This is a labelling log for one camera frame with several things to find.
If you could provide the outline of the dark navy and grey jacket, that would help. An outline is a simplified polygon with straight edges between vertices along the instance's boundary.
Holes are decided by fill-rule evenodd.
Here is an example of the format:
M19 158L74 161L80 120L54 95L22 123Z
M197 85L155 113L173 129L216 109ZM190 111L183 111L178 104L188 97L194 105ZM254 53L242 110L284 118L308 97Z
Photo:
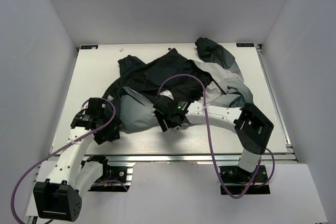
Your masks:
M173 48L144 63L135 56L118 61L120 77L103 97L114 103L124 130L146 130L157 124L154 103L159 91L174 100L203 102L225 108L253 102L253 94L235 57L220 44L199 38L195 42L199 61L187 59Z

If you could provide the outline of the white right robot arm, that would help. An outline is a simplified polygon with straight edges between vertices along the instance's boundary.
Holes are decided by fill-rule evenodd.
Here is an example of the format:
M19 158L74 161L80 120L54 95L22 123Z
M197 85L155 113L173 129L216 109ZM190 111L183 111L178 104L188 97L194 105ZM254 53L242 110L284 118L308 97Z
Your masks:
M255 177L274 125L254 104L224 108L198 101L175 101L161 95L153 107L163 132L183 125L209 124L236 133L243 147L242 154L237 168L222 173L221 177L232 184L244 184Z

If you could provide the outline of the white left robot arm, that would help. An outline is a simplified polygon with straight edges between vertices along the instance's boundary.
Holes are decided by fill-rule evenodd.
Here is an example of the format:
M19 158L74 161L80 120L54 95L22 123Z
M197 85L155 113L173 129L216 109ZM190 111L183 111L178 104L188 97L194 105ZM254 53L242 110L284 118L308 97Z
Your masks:
M70 125L67 144L44 182L37 182L33 195L39 218L74 222L78 219L85 194L96 184L104 184L111 168L104 156L84 155L92 141L107 141L103 129L119 126L113 103L104 98L86 101Z

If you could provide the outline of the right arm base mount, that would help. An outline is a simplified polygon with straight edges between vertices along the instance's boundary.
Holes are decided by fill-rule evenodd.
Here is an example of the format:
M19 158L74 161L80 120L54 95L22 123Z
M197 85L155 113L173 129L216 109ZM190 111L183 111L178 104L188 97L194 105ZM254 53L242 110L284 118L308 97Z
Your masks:
M237 166L220 166L218 169L225 186L233 195L240 195L252 178L252 173L239 170ZM246 195L270 195L267 180L266 168L261 165Z

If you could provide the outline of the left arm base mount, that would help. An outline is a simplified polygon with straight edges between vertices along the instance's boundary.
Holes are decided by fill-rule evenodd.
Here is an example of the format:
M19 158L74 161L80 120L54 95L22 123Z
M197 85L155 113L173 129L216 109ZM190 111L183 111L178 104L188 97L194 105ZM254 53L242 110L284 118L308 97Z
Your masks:
M96 192L123 192L126 193L129 189L127 183L127 167L120 165L110 165L106 156L90 156L86 161L81 162L81 168L85 163L98 162L103 165L103 173L98 178L89 191Z

